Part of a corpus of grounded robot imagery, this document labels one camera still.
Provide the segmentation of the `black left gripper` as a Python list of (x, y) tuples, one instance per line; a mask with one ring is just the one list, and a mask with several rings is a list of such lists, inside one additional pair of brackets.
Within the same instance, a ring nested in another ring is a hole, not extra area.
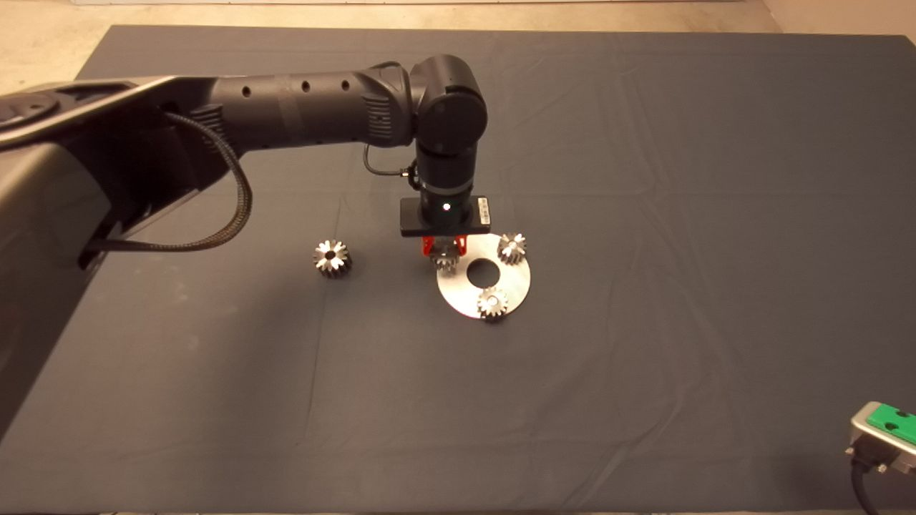
[(467, 254), (468, 235), (491, 231), (489, 199), (478, 195), (421, 195), (400, 200), (400, 235), (422, 237), (422, 254), (431, 257), (436, 237), (454, 237), (459, 255)]

